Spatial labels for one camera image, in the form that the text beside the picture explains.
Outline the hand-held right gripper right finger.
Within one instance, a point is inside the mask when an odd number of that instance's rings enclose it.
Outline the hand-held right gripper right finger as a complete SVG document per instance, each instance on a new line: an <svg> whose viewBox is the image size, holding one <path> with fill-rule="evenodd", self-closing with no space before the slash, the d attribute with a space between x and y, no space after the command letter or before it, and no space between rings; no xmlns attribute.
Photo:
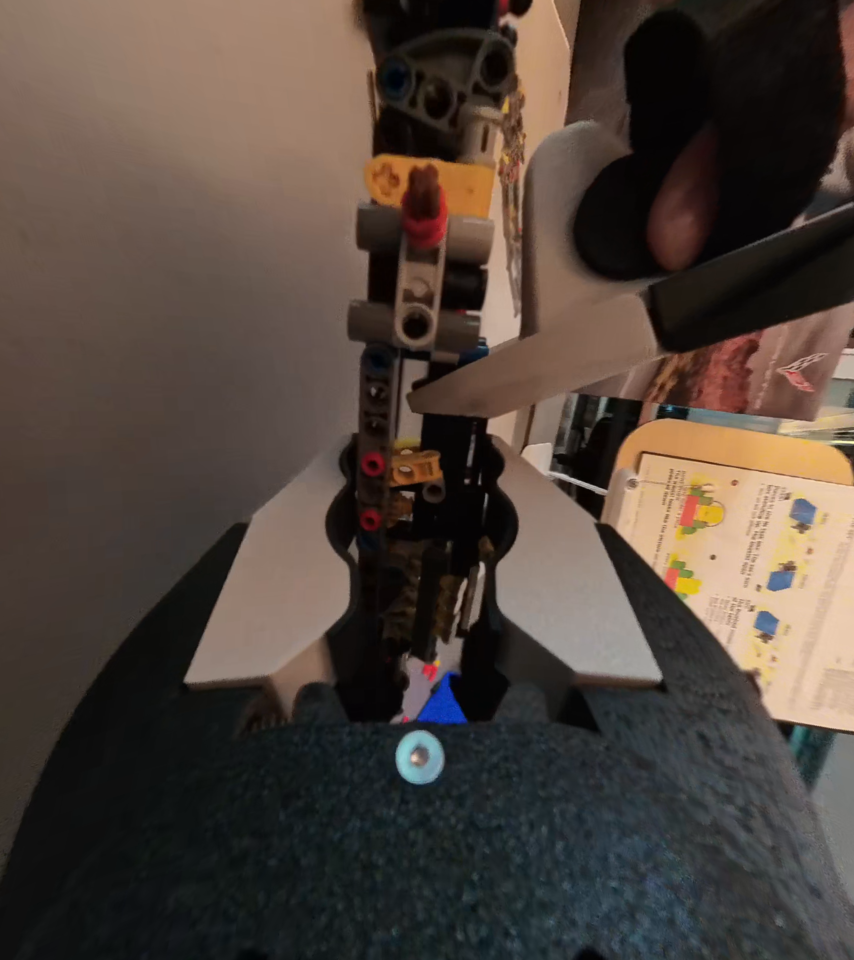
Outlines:
<svg viewBox="0 0 854 960"><path fill-rule="evenodd" d="M492 444L508 540L488 575L505 621L497 669L537 688L549 714L574 689L656 689L661 669L594 518L503 440Z"/></svg>

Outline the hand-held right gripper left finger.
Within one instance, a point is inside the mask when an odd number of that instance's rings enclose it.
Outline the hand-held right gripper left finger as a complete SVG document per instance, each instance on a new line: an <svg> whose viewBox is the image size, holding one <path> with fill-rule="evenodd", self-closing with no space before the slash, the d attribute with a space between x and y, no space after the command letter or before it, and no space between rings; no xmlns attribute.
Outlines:
<svg viewBox="0 0 854 960"><path fill-rule="evenodd" d="M348 563L326 518L346 485L341 435L257 510L242 538L184 684L300 689L335 682L327 634L349 608Z"/></svg>

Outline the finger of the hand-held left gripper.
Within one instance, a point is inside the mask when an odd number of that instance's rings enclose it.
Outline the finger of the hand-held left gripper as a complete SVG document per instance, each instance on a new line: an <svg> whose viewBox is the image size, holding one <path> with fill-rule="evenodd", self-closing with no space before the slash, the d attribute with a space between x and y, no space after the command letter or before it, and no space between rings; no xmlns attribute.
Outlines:
<svg viewBox="0 0 854 960"><path fill-rule="evenodd" d="M421 415L497 418L661 357L640 296L580 303L529 337L408 393Z"/></svg>

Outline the lego car chassis assembly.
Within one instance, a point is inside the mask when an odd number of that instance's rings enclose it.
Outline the lego car chassis assembly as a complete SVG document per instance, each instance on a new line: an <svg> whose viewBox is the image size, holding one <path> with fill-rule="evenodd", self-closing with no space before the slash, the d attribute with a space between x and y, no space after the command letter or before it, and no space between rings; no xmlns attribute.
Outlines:
<svg viewBox="0 0 854 960"><path fill-rule="evenodd" d="M359 600L330 642L348 715L402 713L412 660L471 631L497 462L488 422L414 414L409 392L485 358L503 122L518 91L517 21L532 2L357 2L373 57L372 157L356 244L366 294L346 327L362 346L351 546Z"/></svg>

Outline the lego set box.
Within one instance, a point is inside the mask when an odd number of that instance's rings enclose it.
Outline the lego set box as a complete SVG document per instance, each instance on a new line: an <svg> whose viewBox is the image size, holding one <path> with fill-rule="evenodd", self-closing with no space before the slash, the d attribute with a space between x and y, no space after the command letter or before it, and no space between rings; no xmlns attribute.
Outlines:
<svg viewBox="0 0 854 960"><path fill-rule="evenodd" d="M854 305L844 305L637 366L612 381L609 395L810 422L853 328Z"/></svg>

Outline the open lego instruction booklet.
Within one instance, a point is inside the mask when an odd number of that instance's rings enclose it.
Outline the open lego instruction booklet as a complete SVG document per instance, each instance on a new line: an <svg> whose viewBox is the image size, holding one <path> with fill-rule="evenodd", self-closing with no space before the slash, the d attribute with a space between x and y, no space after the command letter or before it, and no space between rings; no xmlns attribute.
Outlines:
<svg viewBox="0 0 854 960"><path fill-rule="evenodd" d="M507 99L507 145L498 155L502 165L495 169L490 208L494 240L481 335L492 353L520 335L524 176L542 140L564 125L571 63L570 43L554 2L533 2L524 17L507 22L518 34L518 84Z"/></svg>

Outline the person's left hand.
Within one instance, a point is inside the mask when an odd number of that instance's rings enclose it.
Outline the person's left hand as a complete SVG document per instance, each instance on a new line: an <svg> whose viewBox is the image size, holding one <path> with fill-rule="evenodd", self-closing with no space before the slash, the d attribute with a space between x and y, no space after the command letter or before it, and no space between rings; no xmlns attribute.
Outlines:
<svg viewBox="0 0 854 960"><path fill-rule="evenodd" d="M840 132L854 127L854 2L841 14L845 101ZM706 245L716 220L719 146L713 126L704 125L678 154L652 201L647 242L657 264L668 271L691 266Z"/></svg>

